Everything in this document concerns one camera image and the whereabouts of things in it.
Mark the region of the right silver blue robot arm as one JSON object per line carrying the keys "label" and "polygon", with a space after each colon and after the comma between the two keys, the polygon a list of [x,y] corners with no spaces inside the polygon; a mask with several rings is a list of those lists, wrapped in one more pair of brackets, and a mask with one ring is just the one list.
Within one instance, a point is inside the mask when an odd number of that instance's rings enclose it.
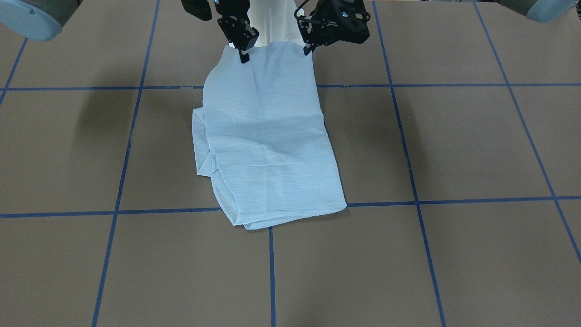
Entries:
{"label": "right silver blue robot arm", "polygon": [[[249,0],[214,0],[217,19],[228,43],[239,51],[242,63],[249,61],[249,49],[256,45],[259,31],[251,26]],[[0,20],[12,31],[26,38],[49,41],[83,4],[81,0],[2,0]]]}

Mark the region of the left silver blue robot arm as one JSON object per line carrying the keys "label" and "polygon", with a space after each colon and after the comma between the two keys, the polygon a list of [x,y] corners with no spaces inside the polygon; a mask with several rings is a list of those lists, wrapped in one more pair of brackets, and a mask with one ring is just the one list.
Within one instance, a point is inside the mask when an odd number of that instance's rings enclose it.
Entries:
{"label": "left silver blue robot arm", "polygon": [[[510,9],[529,20],[547,23],[576,6],[576,0],[497,0],[496,4]],[[363,44],[369,39],[370,13],[363,0],[319,0],[308,14],[295,10],[294,17],[304,41],[304,54],[309,55],[320,46],[342,41]]]}

